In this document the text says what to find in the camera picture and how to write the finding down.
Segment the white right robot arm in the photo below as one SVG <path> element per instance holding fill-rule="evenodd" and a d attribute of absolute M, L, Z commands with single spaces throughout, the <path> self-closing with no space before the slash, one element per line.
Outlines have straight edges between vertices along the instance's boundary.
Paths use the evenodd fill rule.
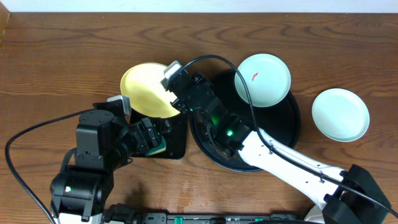
<path fill-rule="evenodd" d="M 226 159 L 241 159 L 301 191 L 320 209 L 321 222 L 382 223 L 388 213 L 397 215 L 366 169 L 322 164 L 280 143 L 225 107 L 203 75 L 174 72 L 162 84 L 176 95 L 172 106 L 193 119 L 194 136 Z"/>

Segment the green and yellow sponge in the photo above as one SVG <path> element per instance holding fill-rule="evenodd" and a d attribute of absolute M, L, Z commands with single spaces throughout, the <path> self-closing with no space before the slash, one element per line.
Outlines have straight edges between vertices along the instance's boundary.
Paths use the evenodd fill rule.
<path fill-rule="evenodd" d="M 145 156 L 153 156 L 160 152 L 164 152 L 166 150 L 166 141 L 163 136 L 161 136 L 161 143 L 159 146 L 152 148 L 149 152 L 145 153 Z"/>

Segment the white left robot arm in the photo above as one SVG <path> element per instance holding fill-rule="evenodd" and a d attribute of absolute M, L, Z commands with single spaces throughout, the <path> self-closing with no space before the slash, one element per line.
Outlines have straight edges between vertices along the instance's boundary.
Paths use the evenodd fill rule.
<path fill-rule="evenodd" d="M 114 171 L 166 148 L 151 120 L 130 125 L 106 110 L 89 110 L 79 117 L 76 148 L 53 179 L 51 208 L 57 223 L 102 223 L 104 206 L 114 187 Z"/>

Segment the yellow plate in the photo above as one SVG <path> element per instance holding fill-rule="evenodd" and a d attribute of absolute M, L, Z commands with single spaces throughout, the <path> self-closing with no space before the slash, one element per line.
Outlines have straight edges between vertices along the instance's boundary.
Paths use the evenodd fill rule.
<path fill-rule="evenodd" d="M 132 109 L 152 118 L 171 118 L 180 113 L 171 105 L 177 97 L 165 91 L 161 84 L 166 68 L 166 65 L 149 62 L 125 72 L 120 90 L 129 97 Z"/>

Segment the pale green plate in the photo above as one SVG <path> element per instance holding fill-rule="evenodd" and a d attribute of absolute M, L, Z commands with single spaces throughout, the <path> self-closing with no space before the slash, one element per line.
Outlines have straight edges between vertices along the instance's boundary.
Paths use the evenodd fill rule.
<path fill-rule="evenodd" d="M 370 125 L 370 114 L 364 101 L 342 88 L 321 92 L 313 101 L 312 118 L 326 137 L 338 142 L 361 138 Z"/>

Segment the light blue plate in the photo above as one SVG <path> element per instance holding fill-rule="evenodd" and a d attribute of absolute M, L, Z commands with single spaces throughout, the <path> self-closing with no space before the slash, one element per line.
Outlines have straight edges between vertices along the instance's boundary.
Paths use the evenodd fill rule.
<path fill-rule="evenodd" d="M 244 83 L 248 86 L 252 105 L 265 108 L 278 104 L 288 94 L 291 86 L 291 75 L 286 64 L 271 54 L 252 55 L 239 65 L 234 85 L 240 98 L 248 102 Z"/>

